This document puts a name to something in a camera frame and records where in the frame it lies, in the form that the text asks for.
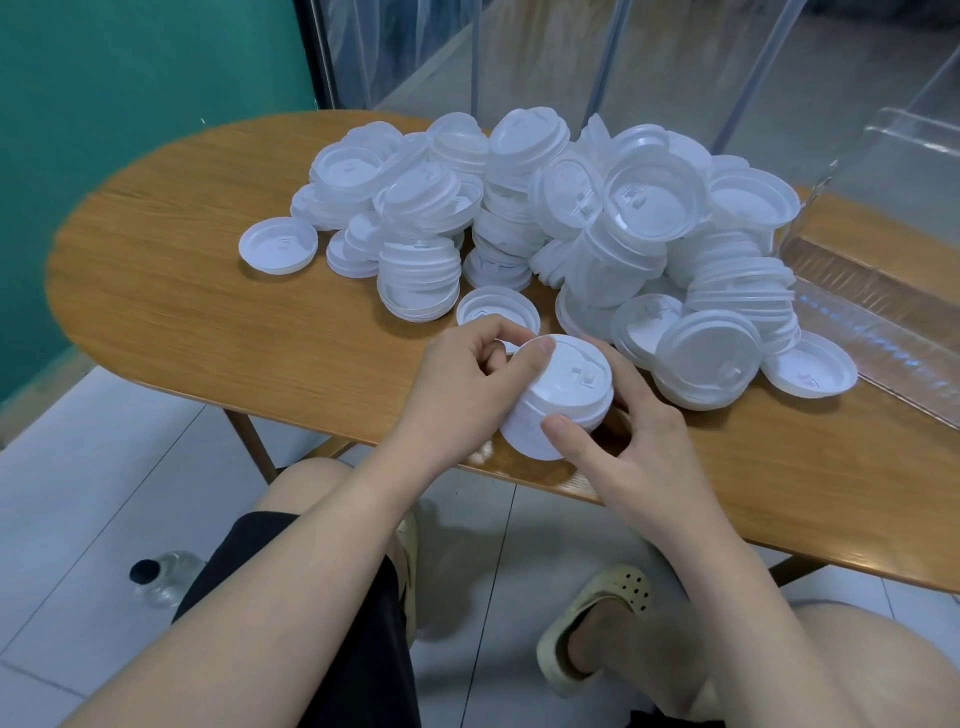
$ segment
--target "bottle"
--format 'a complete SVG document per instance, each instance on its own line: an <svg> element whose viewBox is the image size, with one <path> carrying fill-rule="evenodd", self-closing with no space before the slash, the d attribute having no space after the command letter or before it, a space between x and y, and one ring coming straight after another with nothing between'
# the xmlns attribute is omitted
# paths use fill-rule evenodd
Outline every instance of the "bottle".
<svg viewBox="0 0 960 728"><path fill-rule="evenodd" d="M189 551L169 551L156 559L143 559L130 569L136 593L155 609L180 606L206 561Z"/></svg>

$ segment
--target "table leg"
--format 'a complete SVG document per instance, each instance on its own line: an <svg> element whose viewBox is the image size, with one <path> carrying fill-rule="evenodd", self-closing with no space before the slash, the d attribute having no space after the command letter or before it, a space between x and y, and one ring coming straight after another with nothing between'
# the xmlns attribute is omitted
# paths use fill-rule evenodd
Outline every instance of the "table leg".
<svg viewBox="0 0 960 728"><path fill-rule="evenodd" d="M308 457L331 457L338 458L356 443L348 440L346 437L329 437L315 448L307 452L300 460L306 460Z"/></svg>
<svg viewBox="0 0 960 728"><path fill-rule="evenodd" d="M826 564L816 559L808 559L805 556L790 556L779 564L770 568L770 575L774 577L774 583L778 587L796 581L802 576L813 573L817 569L822 569Z"/></svg>
<svg viewBox="0 0 960 728"><path fill-rule="evenodd" d="M227 419L230 420L230 424L233 425L233 429L236 430L240 442L243 443L247 452L250 454L253 464L260 471L260 474L263 475L263 479L267 481L267 485L270 485L276 480L276 465L274 465L274 461L270 459L267 449L263 447L263 441L256 433L250 417L240 412L234 412L232 409L224 408L224 412L227 414Z"/></svg>

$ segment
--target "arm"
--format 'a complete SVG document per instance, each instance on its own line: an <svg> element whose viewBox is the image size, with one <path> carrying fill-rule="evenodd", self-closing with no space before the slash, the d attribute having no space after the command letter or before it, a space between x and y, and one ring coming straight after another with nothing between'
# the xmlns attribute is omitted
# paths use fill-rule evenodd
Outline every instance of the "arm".
<svg viewBox="0 0 960 728"><path fill-rule="evenodd" d="M406 511L437 475L493 435L549 361L551 339L509 364L495 339L533 337L500 316L442 333L424 355L395 430L350 478L64 725L297 725Z"/></svg>
<svg viewBox="0 0 960 728"><path fill-rule="evenodd" d="M700 621L727 725L865 727L770 573L724 515L683 415L660 402L619 353L593 343L610 361L617 395L629 407L631 444L613 457L558 415L544 420L543 430L677 572Z"/></svg>

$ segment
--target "black shorts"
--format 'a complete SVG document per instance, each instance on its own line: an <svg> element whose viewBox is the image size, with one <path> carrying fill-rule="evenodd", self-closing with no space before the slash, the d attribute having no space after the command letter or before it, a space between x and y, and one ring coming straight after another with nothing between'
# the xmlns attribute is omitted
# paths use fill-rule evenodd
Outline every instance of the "black shorts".
<svg viewBox="0 0 960 728"><path fill-rule="evenodd" d="M174 621L296 519L289 513L270 511L241 516L190 587ZM394 565L384 557L340 651L300 720L300 728L420 726L414 670L404 636L406 618L397 586ZM691 724L634 711L628 728L682 725Z"/></svg>

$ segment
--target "wooden table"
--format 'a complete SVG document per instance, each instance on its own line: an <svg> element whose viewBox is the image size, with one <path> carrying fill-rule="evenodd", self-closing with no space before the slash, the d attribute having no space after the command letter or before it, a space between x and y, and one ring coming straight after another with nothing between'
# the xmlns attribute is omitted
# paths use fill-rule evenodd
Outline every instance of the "wooden table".
<svg viewBox="0 0 960 728"><path fill-rule="evenodd" d="M47 295L64 332L126 379L379 442L424 345L455 324L452 314L431 324L400 321L380 303L374 279L335 276L323 245L310 266L287 277L258 274L237 254L247 227L288 214L314 155L373 118L404 132L427 124L362 111L265 117L169 144L115 174L63 224L50 255ZM851 238L855 253L879 255L871 262L889 264L894 275L932 277L916 282L955 295L956 263L939 243L863 207L823 204L835 210L824 235ZM902 254L905 235L923 255ZM919 257L931 264L907 270ZM556 292L534 283L525 294L543 331L559 331ZM249 419L233 420L241 435L249 428L249 442ZM841 398L808 401L763 377L732 407L688 413L687 421L743 538L803 557L786 562L781 581L831 563L960 592L954 430L866 382ZM499 436L478 470L598 500L565 461L530 460Z"/></svg>

